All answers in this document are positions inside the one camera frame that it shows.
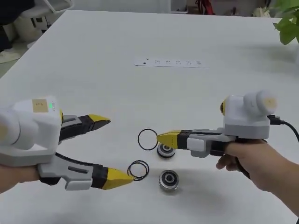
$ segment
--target metal bearing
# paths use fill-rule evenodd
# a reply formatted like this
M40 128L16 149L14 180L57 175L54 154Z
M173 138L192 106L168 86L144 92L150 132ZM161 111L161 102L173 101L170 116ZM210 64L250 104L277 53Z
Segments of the metal bearing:
M160 143L157 147L157 153L161 158L169 159L174 156L176 150Z
M178 182L178 174L173 170L164 170L159 176L159 185L164 191L175 191L178 188Z

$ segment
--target black o-ring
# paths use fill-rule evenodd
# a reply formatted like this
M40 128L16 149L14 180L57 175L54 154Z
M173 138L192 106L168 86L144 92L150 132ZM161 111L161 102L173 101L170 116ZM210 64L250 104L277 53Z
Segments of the black o-ring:
M153 133L156 134L156 137L158 137L158 134L157 134L157 132L155 132L153 129L145 128L145 129L143 129L142 131L139 132L139 135L138 135L138 137L137 137L138 144L139 144L139 146L140 146L143 150L146 150L146 151L153 150L154 148L157 147L157 145L158 145L158 140L157 140L157 142L156 142L156 144L155 144L155 146L154 146L153 148L144 148L144 147L140 144L140 141L139 141L140 134L141 134L142 132L144 132L144 131L152 131Z
M140 164L140 165L142 165L145 168L145 174L144 175L142 175L142 176L136 176L136 175L132 174L131 168L135 164ZM149 172L150 172L149 165L145 161L142 161L142 160L136 160L136 161L132 162L131 165L127 169L127 174L129 176L133 177L134 181L141 181L141 180L143 180L149 174Z

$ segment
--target yellow label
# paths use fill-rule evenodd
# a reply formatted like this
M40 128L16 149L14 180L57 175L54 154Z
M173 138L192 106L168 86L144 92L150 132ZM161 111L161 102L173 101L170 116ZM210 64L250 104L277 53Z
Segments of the yellow label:
M7 135L7 127L0 124L0 140L3 140Z
M275 109L277 107L277 101L275 98L266 98L263 102L269 109Z
M46 99L32 100L33 113L48 113L48 104Z

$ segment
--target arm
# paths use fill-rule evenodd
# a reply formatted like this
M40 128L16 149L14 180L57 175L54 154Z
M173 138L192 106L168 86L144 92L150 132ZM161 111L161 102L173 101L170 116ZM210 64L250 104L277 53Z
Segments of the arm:
M299 165L289 162L285 172L278 174L271 193L278 197L295 215L299 217Z
M237 157L260 190L271 192L299 217L298 164L287 160L261 140L248 144L230 143L225 152L216 165L218 169L237 170Z

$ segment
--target power strip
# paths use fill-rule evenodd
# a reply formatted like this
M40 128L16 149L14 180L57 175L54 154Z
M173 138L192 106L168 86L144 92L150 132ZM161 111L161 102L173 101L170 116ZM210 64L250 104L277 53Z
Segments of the power strip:
M157 58L140 58L135 59L136 66L154 66L154 67L183 67L183 68L209 68L200 60L179 60L179 59L157 59Z

